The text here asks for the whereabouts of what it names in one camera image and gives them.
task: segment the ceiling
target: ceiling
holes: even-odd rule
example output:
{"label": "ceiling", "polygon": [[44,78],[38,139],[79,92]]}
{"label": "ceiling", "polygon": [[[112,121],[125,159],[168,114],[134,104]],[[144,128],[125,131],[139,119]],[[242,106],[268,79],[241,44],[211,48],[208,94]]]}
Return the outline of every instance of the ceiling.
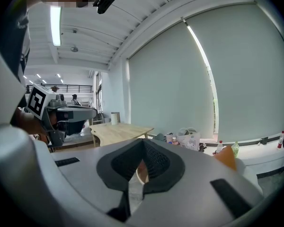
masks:
{"label": "ceiling", "polygon": [[[94,7],[63,8],[60,47],[52,43],[49,6],[38,4],[28,14],[31,50],[27,70],[107,71],[110,60],[133,30],[170,1],[115,0],[102,15]],[[79,51],[72,52],[73,46]]]}

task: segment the ceiling light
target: ceiling light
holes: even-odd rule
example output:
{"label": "ceiling light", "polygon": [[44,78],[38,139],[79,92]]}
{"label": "ceiling light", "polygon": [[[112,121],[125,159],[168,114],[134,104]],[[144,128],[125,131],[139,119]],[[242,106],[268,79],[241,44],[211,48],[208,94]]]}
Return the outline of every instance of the ceiling light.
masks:
{"label": "ceiling light", "polygon": [[61,46],[61,7],[51,6],[51,30],[54,46]]}

